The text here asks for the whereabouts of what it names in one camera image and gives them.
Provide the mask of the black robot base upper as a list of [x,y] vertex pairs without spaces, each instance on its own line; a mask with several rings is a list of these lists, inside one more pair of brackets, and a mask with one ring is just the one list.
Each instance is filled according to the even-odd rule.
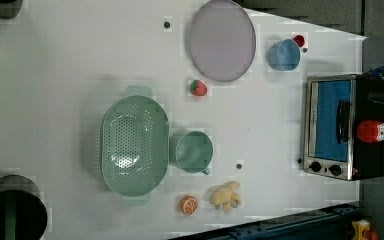
[[0,19],[13,19],[21,11],[23,0],[0,0]]

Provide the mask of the black robot base lower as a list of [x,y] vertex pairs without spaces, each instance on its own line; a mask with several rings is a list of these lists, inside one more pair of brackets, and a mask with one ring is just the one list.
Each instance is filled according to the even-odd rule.
[[40,240],[48,212],[37,185],[21,175],[0,178],[0,240]]

